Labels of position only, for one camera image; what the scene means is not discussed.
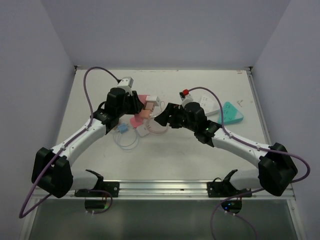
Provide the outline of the pink triangular power strip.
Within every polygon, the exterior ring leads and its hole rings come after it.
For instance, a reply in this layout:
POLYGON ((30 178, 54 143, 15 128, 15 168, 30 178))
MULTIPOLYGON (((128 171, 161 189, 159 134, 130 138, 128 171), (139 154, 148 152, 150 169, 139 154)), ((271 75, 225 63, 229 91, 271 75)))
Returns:
MULTIPOLYGON (((138 95, 138 99, 142 103, 142 109, 145 108, 145 105, 147 103, 146 102, 146 97, 147 96, 148 96, 147 94, 139 94, 138 95)), ((144 123, 145 120, 148 120, 148 119, 142 119, 141 117, 139 117, 139 113, 135 113, 134 116, 131 117, 130 120, 129 120, 130 124, 132 125, 132 127, 134 129, 136 129, 137 127, 141 126, 144 123)))

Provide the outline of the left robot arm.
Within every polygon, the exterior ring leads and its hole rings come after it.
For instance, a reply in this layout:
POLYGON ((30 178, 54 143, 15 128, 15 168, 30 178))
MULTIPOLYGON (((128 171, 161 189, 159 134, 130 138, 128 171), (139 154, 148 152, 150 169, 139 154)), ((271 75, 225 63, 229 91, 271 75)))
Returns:
POLYGON ((143 108, 135 90, 111 88, 106 101, 91 112, 83 127, 62 143, 50 149, 43 147, 36 153, 31 182, 56 198, 71 190, 101 195, 106 190, 103 176, 89 169, 72 170, 72 165, 94 142, 114 129, 122 116, 139 114, 143 108))

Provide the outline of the white charger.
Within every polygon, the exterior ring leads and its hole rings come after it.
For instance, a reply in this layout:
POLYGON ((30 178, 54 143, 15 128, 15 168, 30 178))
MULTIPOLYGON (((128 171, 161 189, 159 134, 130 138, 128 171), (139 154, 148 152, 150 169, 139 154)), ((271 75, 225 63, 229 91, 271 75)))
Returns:
POLYGON ((147 103, 153 103, 155 107, 159 107, 161 105, 161 100, 156 95, 148 95, 145 100, 147 103))

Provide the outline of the white plug adapter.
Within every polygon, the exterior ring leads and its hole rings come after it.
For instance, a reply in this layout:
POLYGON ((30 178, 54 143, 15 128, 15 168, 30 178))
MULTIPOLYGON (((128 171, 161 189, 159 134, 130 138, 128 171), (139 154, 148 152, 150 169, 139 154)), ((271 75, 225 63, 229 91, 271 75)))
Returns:
POLYGON ((145 125, 140 125, 136 128, 136 131, 140 137, 147 136, 150 132, 145 125))

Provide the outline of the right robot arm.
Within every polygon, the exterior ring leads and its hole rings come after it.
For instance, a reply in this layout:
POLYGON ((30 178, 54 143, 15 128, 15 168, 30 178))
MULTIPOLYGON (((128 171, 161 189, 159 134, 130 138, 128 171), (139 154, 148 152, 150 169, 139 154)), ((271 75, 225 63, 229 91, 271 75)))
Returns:
POLYGON ((225 131, 221 124, 207 119, 197 102, 189 102, 185 106, 169 103, 154 120, 161 126, 188 129, 202 144, 230 152, 255 167, 251 170, 232 170, 222 181, 214 183, 212 188, 220 196, 232 197, 248 193, 249 189, 264 189, 279 197, 298 173, 283 145, 254 143, 225 131))

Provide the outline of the white power strip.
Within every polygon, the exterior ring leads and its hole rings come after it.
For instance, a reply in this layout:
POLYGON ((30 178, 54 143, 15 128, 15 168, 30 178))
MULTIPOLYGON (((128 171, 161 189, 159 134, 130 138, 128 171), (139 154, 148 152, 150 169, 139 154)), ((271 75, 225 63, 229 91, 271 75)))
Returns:
POLYGON ((200 106, 204 110, 204 113, 207 117, 219 113, 220 107, 216 100, 213 100, 206 94, 203 94, 199 101, 200 106))

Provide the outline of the blue charger plug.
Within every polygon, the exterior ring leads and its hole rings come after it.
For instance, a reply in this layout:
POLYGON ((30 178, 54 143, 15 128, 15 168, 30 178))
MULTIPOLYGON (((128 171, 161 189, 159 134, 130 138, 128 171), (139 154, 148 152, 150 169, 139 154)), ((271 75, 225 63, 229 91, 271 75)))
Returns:
POLYGON ((117 130, 120 134, 123 134, 125 132, 127 132, 129 130, 129 127, 126 123, 120 123, 118 126, 117 126, 117 130))

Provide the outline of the peach plug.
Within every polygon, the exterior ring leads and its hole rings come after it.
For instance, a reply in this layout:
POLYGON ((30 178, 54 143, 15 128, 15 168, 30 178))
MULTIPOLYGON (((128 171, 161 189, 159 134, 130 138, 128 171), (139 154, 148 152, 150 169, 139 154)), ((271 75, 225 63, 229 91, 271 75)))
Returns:
POLYGON ((144 109, 141 110, 139 113, 139 117, 143 120, 149 120, 153 114, 155 105, 153 102, 147 102, 144 106, 144 109))

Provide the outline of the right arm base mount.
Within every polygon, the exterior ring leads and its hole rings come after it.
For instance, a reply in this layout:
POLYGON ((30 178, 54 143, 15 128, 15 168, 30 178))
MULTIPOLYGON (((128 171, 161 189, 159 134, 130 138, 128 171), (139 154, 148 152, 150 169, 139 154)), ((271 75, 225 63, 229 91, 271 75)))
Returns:
POLYGON ((224 179, 216 177, 214 180, 206 183, 207 195, 209 198, 228 198, 242 194, 242 198, 251 198, 251 189, 236 189, 231 184, 231 177, 237 173, 238 170, 234 169, 229 172, 224 179))

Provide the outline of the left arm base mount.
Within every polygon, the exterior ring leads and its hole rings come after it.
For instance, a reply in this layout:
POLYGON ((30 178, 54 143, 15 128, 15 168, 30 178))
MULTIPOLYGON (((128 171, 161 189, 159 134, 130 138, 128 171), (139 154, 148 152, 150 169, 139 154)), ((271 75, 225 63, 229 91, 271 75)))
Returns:
POLYGON ((75 197, 106 197, 106 192, 108 192, 112 197, 117 198, 120 191, 120 182, 115 180, 105 181, 101 174, 86 169, 77 172, 73 177, 71 190, 75 191, 75 197))

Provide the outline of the teal triangular power strip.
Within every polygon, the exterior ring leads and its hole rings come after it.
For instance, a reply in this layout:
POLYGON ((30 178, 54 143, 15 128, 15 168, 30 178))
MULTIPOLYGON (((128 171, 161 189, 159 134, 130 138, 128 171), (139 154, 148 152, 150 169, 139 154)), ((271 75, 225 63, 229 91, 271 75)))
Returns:
POLYGON ((224 125, 231 125, 240 123, 244 119, 244 115, 229 101, 226 101, 222 106, 223 115, 221 111, 219 112, 219 117, 217 122, 224 125))

